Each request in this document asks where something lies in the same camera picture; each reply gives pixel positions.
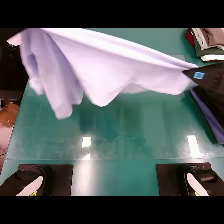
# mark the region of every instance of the green table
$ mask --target green table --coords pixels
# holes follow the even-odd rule
[[[93,30],[204,65],[184,29]],[[121,94],[102,108],[85,97],[70,118],[57,120],[46,97],[27,86],[0,184],[22,163],[69,163],[73,195],[158,195],[155,164],[208,161],[224,179],[223,157],[189,91]]]

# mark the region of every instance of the blue label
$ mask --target blue label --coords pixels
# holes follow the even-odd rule
[[[194,73],[194,78],[195,79],[203,79],[204,75],[205,75],[205,73],[203,73],[203,72],[195,72]]]

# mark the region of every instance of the brown floor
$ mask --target brown floor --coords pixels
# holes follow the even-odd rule
[[[0,111],[0,174],[18,111],[19,106],[13,103],[8,103]]]

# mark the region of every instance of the tabletop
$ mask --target tabletop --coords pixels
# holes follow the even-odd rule
[[[91,28],[205,65],[184,28]],[[120,94],[98,107],[87,97],[57,120],[46,96],[26,87],[0,184],[19,164],[74,164],[72,195],[159,195],[156,164],[210,162],[224,179],[218,145],[189,91]]]

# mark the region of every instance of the stack of folded clothes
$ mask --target stack of folded clothes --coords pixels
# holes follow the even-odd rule
[[[185,36],[203,61],[224,61],[224,28],[188,28]]]
[[[224,63],[183,71],[198,86],[191,93],[219,144],[224,144]]]

